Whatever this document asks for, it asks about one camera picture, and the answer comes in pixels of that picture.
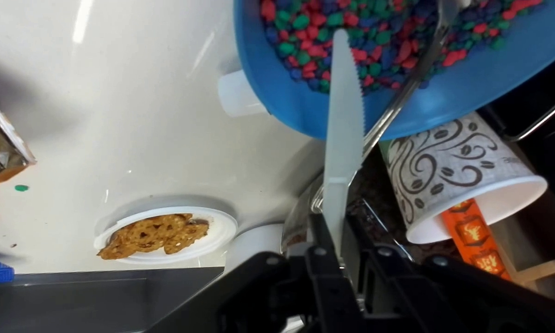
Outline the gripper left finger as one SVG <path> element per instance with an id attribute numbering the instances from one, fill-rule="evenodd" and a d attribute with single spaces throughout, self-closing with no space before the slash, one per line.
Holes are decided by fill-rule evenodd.
<path id="1" fill-rule="evenodd" d="M 324 217 L 308 221 L 311 242 L 290 246 L 286 256 L 253 255 L 146 333 L 281 333 L 295 316 L 303 319 L 299 333 L 367 333 Z"/>

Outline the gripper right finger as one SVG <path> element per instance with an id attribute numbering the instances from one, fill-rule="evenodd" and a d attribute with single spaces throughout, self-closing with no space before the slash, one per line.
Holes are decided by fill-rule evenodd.
<path id="1" fill-rule="evenodd" d="M 555 333 L 555 301 L 462 261 L 413 263 L 345 220 L 345 263 L 368 333 Z"/>

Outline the white plastic knife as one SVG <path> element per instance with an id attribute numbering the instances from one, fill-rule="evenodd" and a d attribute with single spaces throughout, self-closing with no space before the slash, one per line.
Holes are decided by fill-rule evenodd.
<path id="1" fill-rule="evenodd" d="M 349 185 L 364 160 L 364 101 L 344 29 L 333 36 L 328 107 L 322 215 L 339 258 Z"/>

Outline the clear plastic spoon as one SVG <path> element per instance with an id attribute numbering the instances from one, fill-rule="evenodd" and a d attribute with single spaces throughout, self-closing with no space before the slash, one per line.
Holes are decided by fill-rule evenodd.
<path id="1" fill-rule="evenodd" d="M 364 160 L 368 157 L 387 128 L 409 101 L 413 92 L 419 87 L 421 82 L 423 82 L 439 55 L 442 54 L 444 44 L 448 38 L 453 22 L 458 17 L 459 13 L 464 10 L 464 8 L 478 1 L 479 0 L 437 0 L 438 25 L 432 36 L 430 46 L 428 46 L 428 49 L 421 55 L 408 78 L 398 89 L 393 99 L 388 103 L 381 118 L 375 122 L 368 131 L 368 134 L 363 137 L 362 143 L 364 147 L 362 150 L 362 157 L 358 158 L 354 155 L 349 159 L 350 162 L 354 162 L 354 172 L 349 174 L 347 178 L 339 179 L 339 188 L 343 190 L 343 194 L 348 193 L 349 186 Z M 327 149 L 332 148 L 335 143 L 357 143 L 358 141 L 353 140 L 353 135 L 364 134 L 364 101 L 361 95 L 353 94 L 352 97 L 357 99 L 357 105 L 359 106 L 358 115 L 360 116 L 359 121 L 352 121 L 351 118 L 349 118 L 349 114 L 336 116 L 335 120 L 343 120 L 343 128 L 345 130 L 351 130 L 351 133 L 345 133 L 342 138 L 333 142 L 335 135 L 343 133 L 343 130 L 335 124 L 335 120 L 329 119 L 327 127 Z"/>

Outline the blue plastic bowl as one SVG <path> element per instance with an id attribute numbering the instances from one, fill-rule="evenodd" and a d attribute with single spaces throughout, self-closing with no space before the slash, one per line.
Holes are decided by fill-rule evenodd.
<path id="1" fill-rule="evenodd" d="M 329 97 L 294 82 L 265 38 L 260 0 L 234 0 L 242 70 L 265 109 L 292 130 L 327 133 Z M 432 129 L 492 102 L 555 61 L 555 0 L 511 25 L 506 46 L 477 51 L 417 89 L 383 135 L 385 141 Z"/>

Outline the white plastic cup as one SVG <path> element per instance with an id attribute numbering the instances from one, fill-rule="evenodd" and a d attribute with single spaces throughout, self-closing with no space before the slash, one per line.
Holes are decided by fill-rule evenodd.
<path id="1" fill-rule="evenodd" d="M 224 112 L 229 117 L 267 114 L 243 70 L 225 74 L 218 79 L 217 93 Z"/>
<path id="2" fill-rule="evenodd" d="M 225 253 L 224 272 L 227 273 L 235 269 L 258 253 L 271 252 L 280 254 L 283 229 L 284 223 L 276 222 L 254 226 L 239 232 L 231 240 Z"/>

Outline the orange packet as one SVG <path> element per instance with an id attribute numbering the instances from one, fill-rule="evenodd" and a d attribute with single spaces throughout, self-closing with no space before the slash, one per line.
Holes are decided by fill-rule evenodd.
<path id="1" fill-rule="evenodd" d="M 474 198 L 448 208 L 441 217 L 464 262 L 504 280 L 512 280 Z"/>

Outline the white plastic lid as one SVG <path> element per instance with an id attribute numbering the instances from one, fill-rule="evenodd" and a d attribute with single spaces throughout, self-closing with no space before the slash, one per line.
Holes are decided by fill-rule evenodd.
<path id="1" fill-rule="evenodd" d="M 168 214 L 192 214 L 193 219 L 208 221 L 210 228 L 207 236 L 197 240 L 190 247 L 172 255 L 166 255 L 165 251 L 161 248 L 150 253 L 135 253 L 125 259 L 112 261 L 133 265 L 167 265 L 198 259 L 227 245 L 235 236 L 238 227 L 235 219 L 224 211 L 197 206 L 160 207 L 132 213 L 111 223 L 100 235 L 96 236 L 93 246 L 100 251 L 100 249 L 108 244 L 113 232 L 122 227 L 149 217 Z"/>

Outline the wooden box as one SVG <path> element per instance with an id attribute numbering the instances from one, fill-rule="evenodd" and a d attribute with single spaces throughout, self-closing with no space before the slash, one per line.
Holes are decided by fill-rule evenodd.
<path id="1" fill-rule="evenodd" d="M 555 301 L 555 255 L 529 222 L 514 215 L 490 228 L 513 282 Z"/>

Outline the paper cup with coffee print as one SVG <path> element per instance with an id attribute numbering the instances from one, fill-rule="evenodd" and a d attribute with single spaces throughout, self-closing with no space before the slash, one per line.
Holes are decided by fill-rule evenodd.
<path id="1" fill-rule="evenodd" d="M 442 213 L 466 200 L 493 225 L 548 189 L 476 112 L 379 147 L 413 244 L 448 240 Z"/>

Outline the heap of brown crackers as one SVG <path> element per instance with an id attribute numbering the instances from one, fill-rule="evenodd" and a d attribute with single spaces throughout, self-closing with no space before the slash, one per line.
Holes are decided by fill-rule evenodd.
<path id="1" fill-rule="evenodd" d="M 97 255 L 104 260 L 116 260 L 161 248 L 166 255 L 172 255 L 207 236 L 209 228 L 208 221 L 193 219 L 192 214 L 149 217 L 113 232 Z"/>

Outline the grey tray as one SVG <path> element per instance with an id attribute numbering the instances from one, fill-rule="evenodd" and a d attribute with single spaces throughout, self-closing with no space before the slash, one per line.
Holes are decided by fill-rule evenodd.
<path id="1" fill-rule="evenodd" d="M 155 324 L 221 267 L 17 274 L 0 284 L 0 333 L 133 333 Z"/>

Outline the heap of coloured pebbles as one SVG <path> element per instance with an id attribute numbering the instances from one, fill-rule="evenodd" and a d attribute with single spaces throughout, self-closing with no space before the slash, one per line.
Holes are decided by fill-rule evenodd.
<path id="1" fill-rule="evenodd" d="M 344 29 L 362 90 L 398 89 L 426 51 L 438 23 L 437 0 L 259 0 L 264 34 L 295 82 L 328 93 L 333 34 Z M 547 0 L 472 0 L 451 26 L 443 50 L 420 88 L 432 76 L 472 51 L 504 46 L 515 17 Z"/>

